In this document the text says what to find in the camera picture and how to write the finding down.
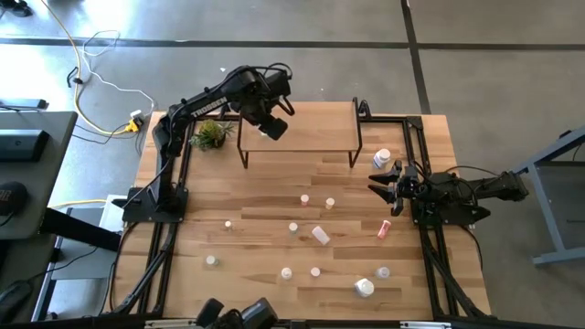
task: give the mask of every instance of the wooden table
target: wooden table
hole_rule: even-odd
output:
[[[161,115],[156,113],[153,122]],[[422,120],[432,170],[456,165],[446,117],[424,115]],[[367,189],[367,176],[378,172],[371,163],[377,150],[388,148],[392,160],[406,160],[402,128],[363,123],[362,134],[362,154],[353,169],[346,154],[258,153],[246,170],[235,136],[220,150],[194,150],[186,182],[189,204],[175,246],[165,316],[194,317],[211,297],[237,309],[266,297],[281,318],[431,319],[419,231],[411,223],[408,202],[402,216],[391,218],[390,207]],[[154,176],[154,142],[147,136],[138,186]],[[175,163],[178,173],[180,161]],[[308,207],[301,206],[302,194],[311,197]],[[331,210],[324,208],[328,197],[335,199]],[[390,219],[392,228],[380,241],[376,235],[383,219]],[[233,222],[232,231],[223,230],[226,220]],[[293,221],[300,228],[290,236],[287,228]],[[326,247],[311,235],[316,225],[331,237]],[[125,243],[115,279],[117,303],[144,272],[152,230],[152,224],[140,224]],[[445,227],[445,239],[454,277],[489,313],[473,240],[457,227]],[[219,259],[216,268],[205,265],[207,255]],[[374,277],[380,266],[390,268],[389,279]],[[290,281],[280,277],[284,267],[293,271]],[[319,278],[311,277],[312,267],[321,269]],[[376,286],[369,299],[354,291],[361,278]],[[157,291],[158,280],[154,282]],[[442,281],[437,285],[446,310]]]

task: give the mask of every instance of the wooden shelf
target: wooden shelf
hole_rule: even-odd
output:
[[[278,140],[262,135],[258,127],[243,121],[243,152],[350,152],[359,147],[356,109],[352,101],[303,101],[292,104],[294,116],[279,113],[289,124]]]

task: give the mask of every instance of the yellow cable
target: yellow cable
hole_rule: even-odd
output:
[[[64,206],[85,205],[85,204],[89,204],[89,203],[106,203],[106,202],[108,202],[108,200],[105,200],[105,199],[80,200],[80,201],[64,202],[64,203],[60,203],[60,204],[56,204],[56,205],[48,206],[48,207],[59,208],[59,207],[64,207]]]
[[[40,0],[40,1],[43,3],[43,5],[45,5],[45,7],[49,11],[49,13],[55,18],[55,20],[57,21],[57,23],[63,29],[63,32],[65,32],[65,34],[67,35],[67,38],[69,39],[69,42],[71,43],[71,46],[73,47],[73,50],[75,51],[75,57],[77,59],[77,67],[78,67],[77,78],[78,79],[81,79],[81,58],[80,58],[80,53],[77,50],[77,47],[75,46],[75,42],[73,41],[73,38],[69,34],[69,31],[65,28],[65,26],[63,25],[63,23],[61,23],[61,20],[57,17],[57,15],[55,15],[55,13],[53,12],[53,10],[47,5],[47,3],[45,2],[45,0]],[[98,127],[97,125],[95,125],[93,122],[91,122],[90,119],[88,119],[85,116],[85,114],[83,114],[83,112],[81,111],[81,108],[80,108],[80,90],[79,90],[79,87],[80,87],[80,85],[78,83],[76,83],[75,84],[75,96],[73,97],[73,102],[75,103],[75,109],[77,110],[77,113],[81,116],[81,118],[83,119],[83,121],[85,121],[89,126],[91,126],[96,131],[98,131],[100,133],[103,133],[105,135],[117,135],[117,134],[121,134],[121,133],[127,133],[127,131],[125,129],[122,129],[122,130],[120,130],[118,132],[107,132],[107,131],[104,131],[102,128]]]

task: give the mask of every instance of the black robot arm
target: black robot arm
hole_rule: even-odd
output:
[[[518,174],[503,172],[496,177],[464,180],[452,173],[436,173],[419,180],[415,166],[397,160],[392,169],[369,179],[385,186],[369,185],[369,189],[394,204],[391,215],[398,216],[403,199],[411,200],[416,224],[469,225],[486,218],[490,211],[478,205],[479,199],[497,197],[504,201],[523,200],[528,192]]]
[[[294,109],[286,99],[291,94],[289,80],[292,77],[287,69],[290,70],[282,63],[269,67],[241,66],[231,71],[218,85],[205,88],[197,96],[172,105],[153,129],[158,152],[157,178],[148,189],[131,189],[129,199],[123,206],[130,211],[124,215],[147,217],[153,222],[173,222],[181,218],[186,205],[186,190],[177,191],[172,184],[174,160],[181,155],[189,124],[217,108],[222,108],[222,111],[231,108],[251,125],[259,126],[260,131],[272,139],[279,139],[288,125],[271,115],[272,108],[279,106],[288,115],[294,115]]]

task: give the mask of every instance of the white pill bottle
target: white pill bottle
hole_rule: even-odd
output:
[[[384,169],[386,164],[390,162],[390,151],[388,149],[381,149],[374,154],[374,168]]]

